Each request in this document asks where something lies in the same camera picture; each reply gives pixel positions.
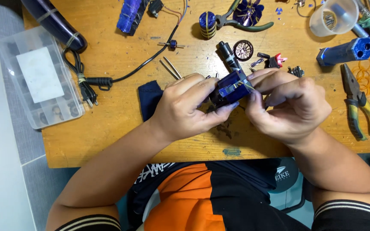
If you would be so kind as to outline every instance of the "shirt sleeve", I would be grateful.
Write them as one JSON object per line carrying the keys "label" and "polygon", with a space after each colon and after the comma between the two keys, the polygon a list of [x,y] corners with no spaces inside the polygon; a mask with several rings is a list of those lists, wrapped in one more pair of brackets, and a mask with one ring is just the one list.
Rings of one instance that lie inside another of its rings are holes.
{"label": "shirt sleeve", "polygon": [[323,203],[314,215],[312,231],[370,231],[370,204],[333,200]]}
{"label": "shirt sleeve", "polygon": [[95,214],[74,219],[55,231],[121,231],[119,221],[111,216]]}

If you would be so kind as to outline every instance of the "left hand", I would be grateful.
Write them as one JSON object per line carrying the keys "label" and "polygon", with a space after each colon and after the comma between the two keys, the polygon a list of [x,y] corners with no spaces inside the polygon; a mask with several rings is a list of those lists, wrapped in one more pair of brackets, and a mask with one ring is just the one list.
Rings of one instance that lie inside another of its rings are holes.
{"label": "left hand", "polygon": [[225,122],[239,103],[233,103],[208,114],[197,110],[213,92],[217,78],[205,79],[191,74],[167,85],[149,124],[164,141],[176,141],[207,132]]}

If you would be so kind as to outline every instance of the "metal wheel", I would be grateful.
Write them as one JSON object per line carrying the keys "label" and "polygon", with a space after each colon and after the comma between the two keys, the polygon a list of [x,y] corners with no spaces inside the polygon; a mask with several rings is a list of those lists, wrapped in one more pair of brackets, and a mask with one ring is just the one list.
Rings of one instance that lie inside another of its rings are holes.
{"label": "metal wheel", "polygon": [[240,40],[234,45],[234,55],[235,57],[244,62],[248,61],[254,54],[254,47],[252,43],[248,40]]}

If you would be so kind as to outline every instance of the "clear plastic box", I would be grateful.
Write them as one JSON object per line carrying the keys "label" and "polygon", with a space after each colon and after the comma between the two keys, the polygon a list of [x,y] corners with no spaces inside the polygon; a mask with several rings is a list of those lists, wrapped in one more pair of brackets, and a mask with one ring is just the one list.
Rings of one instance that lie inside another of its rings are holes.
{"label": "clear plastic box", "polygon": [[34,129],[85,114],[61,52],[59,42],[41,26],[0,40],[1,56]]}

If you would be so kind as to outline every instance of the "clear plastic cup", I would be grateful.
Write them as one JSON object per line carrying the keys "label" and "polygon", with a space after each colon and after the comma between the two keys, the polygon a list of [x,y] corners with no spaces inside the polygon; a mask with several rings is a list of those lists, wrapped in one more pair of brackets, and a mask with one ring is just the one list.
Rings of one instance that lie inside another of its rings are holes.
{"label": "clear plastic cup", "polygon": [[328,0],[312,14],[309,26],[319,37],[343,34],[355,26],[358,17],[359,8],[354,0]]}

